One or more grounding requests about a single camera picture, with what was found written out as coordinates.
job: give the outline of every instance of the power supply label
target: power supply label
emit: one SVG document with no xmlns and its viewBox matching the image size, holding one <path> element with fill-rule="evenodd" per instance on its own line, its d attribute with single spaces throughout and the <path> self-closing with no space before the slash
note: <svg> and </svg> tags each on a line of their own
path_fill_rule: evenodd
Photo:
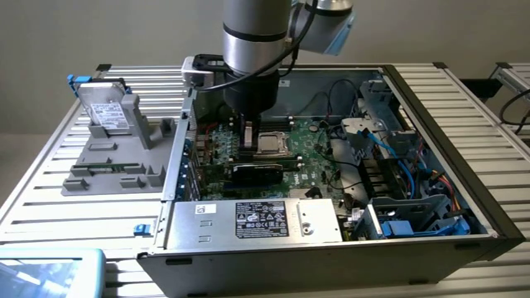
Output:
<svg viewBox="0 0 530 298">
<path fill-rule="evenodd" d="M 236 235 L 241 239 L 288 237 L 285 202 L 242 202 L 236 204 Z"/>
</svg>

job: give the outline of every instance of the metal rail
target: metal rail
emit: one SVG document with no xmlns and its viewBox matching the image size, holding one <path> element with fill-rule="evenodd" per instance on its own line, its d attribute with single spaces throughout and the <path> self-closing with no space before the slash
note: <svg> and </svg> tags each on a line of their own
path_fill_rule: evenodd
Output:
<svg viewBox="0 0 530 298">
<path fill-rule="evenodd" d="M 396 66 L 492 194 L 530 238 L 530 163 L 519 139 L 500 127 L 499 119 L 488 113 L 450 71 L 430 64 Z M 141 109 L 150 119 L 179 114 L 186 92 L 178 66 L 113 67 L 109 77 L 126 78 L 134 93 L 141 95 Z M 134 259 L 135 252 L 150 248 L 154 239 L 133 236 L 137 224 L 150 224 L 158 219 L 162 194 L 61 195 L 63 180 L 89 140 L 87 125 L 89 117 L 77 104 L 0 210 L 0 243 L 11 247 L 102 248 L 109 259 L 105 296 L 165 297 Z M 529 297 L 529 276 L 530 243 L 527 242 L 493 262 L 468 265 L 437 285 L 297 293 L 281 297 Z"/>
</svg>

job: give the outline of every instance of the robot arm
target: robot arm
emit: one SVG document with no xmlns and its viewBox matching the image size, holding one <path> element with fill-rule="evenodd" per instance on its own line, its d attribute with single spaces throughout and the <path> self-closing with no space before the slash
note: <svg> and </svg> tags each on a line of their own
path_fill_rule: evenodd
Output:
<svg viewBox="0 0 530 298">
<path fill-rule="evenodd" d="M 189 57 L 182 72 L 199 92 L 225 91 L 242 115 L 242 149 L 254 151 L 261 113 L 277 103 L 284 59 L 293 54 L 294 66 L 300 49 L 338 55 L 352 23 L 352 0 L 225 0 L 223 56 Z"/>
</svg>

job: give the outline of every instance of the capacitor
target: capacitor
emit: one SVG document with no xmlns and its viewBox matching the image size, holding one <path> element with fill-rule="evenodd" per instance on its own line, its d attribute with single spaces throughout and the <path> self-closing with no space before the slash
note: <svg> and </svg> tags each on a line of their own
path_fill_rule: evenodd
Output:
<svg viewBox="0 0 530 298">
<path fill-rule="evenodd" d="M 316 133 L 316 132 L 318 132 L 318 130 L 320 130 L 320 128 L 318 128 L 317 125 L 310 125 L 310 126 L 309 126 L 309 131 L 310 131 L 310 132 Z"/>
</svg>

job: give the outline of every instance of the tablet screen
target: tablet screen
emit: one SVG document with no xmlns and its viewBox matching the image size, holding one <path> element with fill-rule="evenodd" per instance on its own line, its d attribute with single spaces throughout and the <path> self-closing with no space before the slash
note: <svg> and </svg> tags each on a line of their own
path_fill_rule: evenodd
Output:
<svg viewBox="0 0 530 298">
<path fill-rule="evenodd" d="M 66 297 L 81 262 L 75 259 L 0 259 L 2 297 Z"/>
</svg>

